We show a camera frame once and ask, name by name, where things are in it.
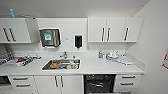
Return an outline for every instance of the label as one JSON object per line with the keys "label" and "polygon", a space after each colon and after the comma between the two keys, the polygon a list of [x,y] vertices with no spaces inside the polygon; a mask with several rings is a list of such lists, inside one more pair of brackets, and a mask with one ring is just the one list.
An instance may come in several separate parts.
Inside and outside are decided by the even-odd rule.
{"label": "label", "polygon": [[45,41],[51,41],[51,33],[44,33]]}

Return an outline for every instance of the black dishwasher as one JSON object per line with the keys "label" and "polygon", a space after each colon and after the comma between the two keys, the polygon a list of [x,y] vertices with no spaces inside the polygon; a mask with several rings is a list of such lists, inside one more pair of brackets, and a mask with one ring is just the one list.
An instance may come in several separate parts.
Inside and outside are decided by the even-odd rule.
{"label": "black dishwasher", "polygon": [[113,93],[115,74],[84,75],[84,94]]}

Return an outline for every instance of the stainless steel sink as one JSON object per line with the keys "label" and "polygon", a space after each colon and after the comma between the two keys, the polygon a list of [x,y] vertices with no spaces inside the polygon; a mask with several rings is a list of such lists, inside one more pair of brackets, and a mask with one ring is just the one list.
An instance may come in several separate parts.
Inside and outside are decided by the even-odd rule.
{"label": "stainless steel sink", "polygon": [[[53,62],[57,62],[60,66],[59,68],[51,68],[50,65]],[[65,60],[50,60],[42,70],[57,70],[57,69],[79,69],[80,60],[79,59],[65,59]]]}

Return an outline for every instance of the paper towel dispenser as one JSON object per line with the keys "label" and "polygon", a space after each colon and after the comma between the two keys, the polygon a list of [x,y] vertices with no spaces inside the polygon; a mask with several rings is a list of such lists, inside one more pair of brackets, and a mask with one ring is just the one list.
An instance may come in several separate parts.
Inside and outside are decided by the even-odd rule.
{"label": "paper towel dispenser", "polygon": [[43,29],[39,31],[43,47],[58,47],[61,44],[59,29]]}

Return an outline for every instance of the upper cabinet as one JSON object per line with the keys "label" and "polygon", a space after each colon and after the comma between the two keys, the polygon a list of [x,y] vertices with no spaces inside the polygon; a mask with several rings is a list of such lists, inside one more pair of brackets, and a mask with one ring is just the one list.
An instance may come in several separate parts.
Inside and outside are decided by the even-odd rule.
{"label": "upper cabinet", "polygon": [[0,43],[32,43],[40,40],[38,24],[30,18],[0,18]]}
{"label": "upper cabinet", "polygon": [[106,18],[88,18],[88,41],[105,41]]}
{"label": "upper cabinet", "polygon": [[88,18],[88,42],[136,42],[142,18]]}
{"label": "upper cabinet", "polygon": [[136,42],[141,30],[142,18],[126,18],[123,39],[126,42]]}

